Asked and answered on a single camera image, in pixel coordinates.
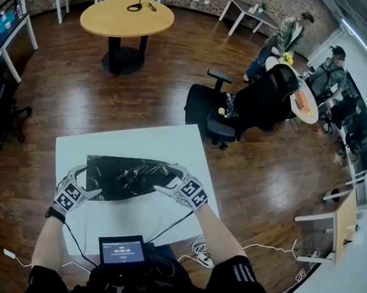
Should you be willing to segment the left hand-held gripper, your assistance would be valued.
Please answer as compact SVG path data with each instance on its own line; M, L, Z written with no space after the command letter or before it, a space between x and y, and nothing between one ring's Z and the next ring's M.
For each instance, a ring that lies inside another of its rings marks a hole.
M77 208L82 202L100 195L101 189L85 191L78 185L77 177L87 169L87 165L74 166L68 171L56 188L54 203L56 203L64 212L69 212Z

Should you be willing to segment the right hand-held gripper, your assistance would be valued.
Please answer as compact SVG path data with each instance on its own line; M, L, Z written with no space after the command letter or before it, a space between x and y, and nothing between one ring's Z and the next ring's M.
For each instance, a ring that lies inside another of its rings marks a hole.
M208 195L202 183L195 177L189 176L190 172L183 166L170 164L169 170L183 182L179 186L164 187L154 185L154 190L178 201L183 206L197 211L203 204L208 203Z

